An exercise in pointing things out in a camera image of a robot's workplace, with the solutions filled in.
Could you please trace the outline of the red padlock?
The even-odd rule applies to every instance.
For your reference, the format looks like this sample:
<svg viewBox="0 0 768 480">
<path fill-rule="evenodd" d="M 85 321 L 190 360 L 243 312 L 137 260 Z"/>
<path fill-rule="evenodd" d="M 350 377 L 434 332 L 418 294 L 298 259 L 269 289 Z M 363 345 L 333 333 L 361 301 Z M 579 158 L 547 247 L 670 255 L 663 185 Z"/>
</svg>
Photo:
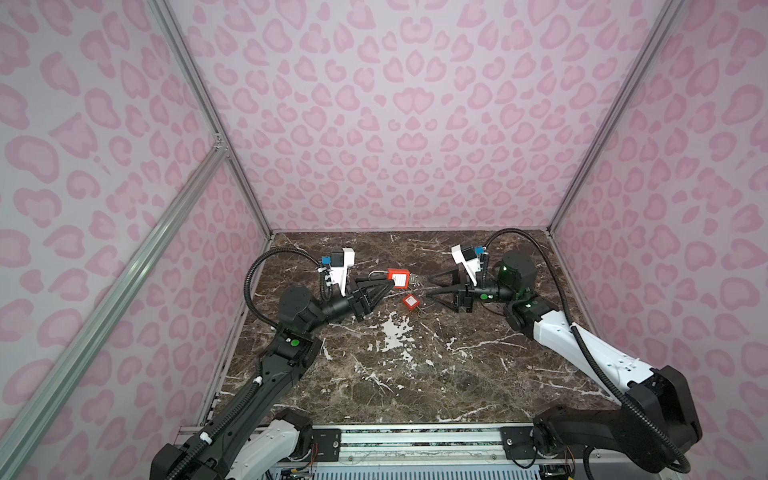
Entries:
<svg viewBox="0 0 768 480">
<path fill-rule="evenodd" d="M 387 269 L 387 270 L 374 270 L 369 273 L 369 280 L 391 280 L 394 282 L 394 288 L 400 290 L 407 290 L 410 288 L 411 272 L 407 269 Z"/>
<path fill-rule="evenodd" d="M 409 294 L 406 297 L 404 297 L 402 299 L 402 303 L 406 306 L 406 308 L 409 311 L 414 311 L 421 304 L 420 300 L 416 296 L 414 296 L 412 294 Z"/>
</svg>

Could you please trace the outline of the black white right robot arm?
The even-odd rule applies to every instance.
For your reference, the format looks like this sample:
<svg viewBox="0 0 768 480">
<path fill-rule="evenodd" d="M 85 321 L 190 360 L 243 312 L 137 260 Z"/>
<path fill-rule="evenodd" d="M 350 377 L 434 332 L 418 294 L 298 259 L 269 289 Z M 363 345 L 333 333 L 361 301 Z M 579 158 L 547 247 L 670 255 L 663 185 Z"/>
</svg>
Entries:
<svg viewBox="0 0 768 480">
<path fill-rule="evenodd" d="M 685 376 L 671 366 L 655 368 L 593 335 L 536 289 L 537 267 L 519 251 L 504 254 L 491 275 L 485 248 L 452 251 L 453 268 L 428 276 L 428 297 L 454 312 L 477 304 L 502 305 L 510 328 L 575 366 L 606 391 L 613 409 L 554 406 L 532 423 L 531 450 L 553 458 L 572 446 L 589 456 L 596 449 L 625 455 L 649 473 L 691 470 L 686 452 L 702 428 Z"/>
</svg>

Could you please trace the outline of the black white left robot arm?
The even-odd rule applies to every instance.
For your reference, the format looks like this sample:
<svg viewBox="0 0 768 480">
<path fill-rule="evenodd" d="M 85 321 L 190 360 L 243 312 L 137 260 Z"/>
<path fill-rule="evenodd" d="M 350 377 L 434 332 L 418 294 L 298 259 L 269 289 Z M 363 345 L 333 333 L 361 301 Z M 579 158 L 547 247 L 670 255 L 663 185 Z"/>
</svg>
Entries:
<svg viewBox="0 0 768 480">
<path fill-rule="evenodd" d="M 388 279 L 364 281 L 353 292 L 326 301 L 302 285 L 285 290 L 275 336 L 248 383 L 182 446 L 163 446 L 151 462 L 149 477 L 258 479 L 284 458 L 302 460 L 310 450 L 309 418 L 285 409 L 265 432 L 257 435 L 257 426 L 314 363 L 322 347 L 315 331 L 349 316 L 364 319 L 394 286 Z"/>
</svg>

